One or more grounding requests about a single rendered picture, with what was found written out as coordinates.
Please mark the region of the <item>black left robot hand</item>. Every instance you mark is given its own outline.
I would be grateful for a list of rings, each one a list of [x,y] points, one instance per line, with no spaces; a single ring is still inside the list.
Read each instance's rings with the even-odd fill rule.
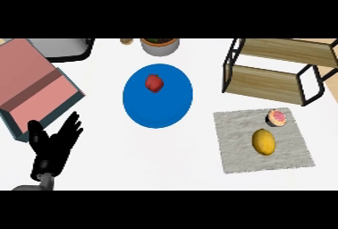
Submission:
[[[39,180],[42,174],[59,176],[69,158],[69,152],[79,138],[82,128],[79,115],[72,113],[53,135],[47,135],[44,127],[35,120],[28,121],[29,145],[35,152],[30,178]]]

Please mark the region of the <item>grey woven placemat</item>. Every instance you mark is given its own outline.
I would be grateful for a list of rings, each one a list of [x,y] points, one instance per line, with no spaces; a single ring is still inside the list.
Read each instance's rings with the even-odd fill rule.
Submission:
[[[278,111],[286,117],[286,124],[281,127],[271,127],[265,123],[268,109],[213,113],[219,158],[225,174],[314,165],[290,109],[281,107]],[[252,146],[252,135],[259,129],[270,131],[275,140],[275,149],[270,156],[258,154]]]

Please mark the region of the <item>yellow lemon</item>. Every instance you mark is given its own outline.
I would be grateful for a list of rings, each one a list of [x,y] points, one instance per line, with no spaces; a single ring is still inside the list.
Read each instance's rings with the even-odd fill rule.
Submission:
[[[252,147],[258,154],[268,156],[273,154],[275,149],[274,137],[265,129],[259,129],[252,135]]]

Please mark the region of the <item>pink open book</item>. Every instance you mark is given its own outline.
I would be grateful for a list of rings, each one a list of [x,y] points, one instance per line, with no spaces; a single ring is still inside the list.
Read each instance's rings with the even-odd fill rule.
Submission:
[[[45,127],[84,93],[25,38],[0,38],[0,118],[13,139],[28,141],[28,121]]]

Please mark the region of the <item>blue round plate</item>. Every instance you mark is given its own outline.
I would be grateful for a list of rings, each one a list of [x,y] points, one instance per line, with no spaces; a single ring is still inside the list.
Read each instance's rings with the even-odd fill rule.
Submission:
[[[144,86],[149,75],[163,81],[159,92]],[[168,64],[150,64],[129,77],[122,91],[128,117],[147,128],[171,126],[185,115],[193,102],[193,86],[183,71]]]

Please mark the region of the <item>grey appliance with black rim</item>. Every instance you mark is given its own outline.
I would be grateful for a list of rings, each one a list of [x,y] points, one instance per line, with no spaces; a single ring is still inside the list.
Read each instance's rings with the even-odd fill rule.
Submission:
[[[30,38],[29,42],[50,63],[84,60],[94,46],[92,38]]]

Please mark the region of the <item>wooden tiered shelf black frame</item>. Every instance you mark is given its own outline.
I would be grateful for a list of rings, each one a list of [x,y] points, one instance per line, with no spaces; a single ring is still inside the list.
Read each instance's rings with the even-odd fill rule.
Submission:
[[[221,92],[306,106],[324,93],[323,81],[338,73],[338,38],[234,38],[222,63]],[[240,55],[304,64],[296,72],[242,66]],[[318,92],[305,98],[301,76],[311,70]]]

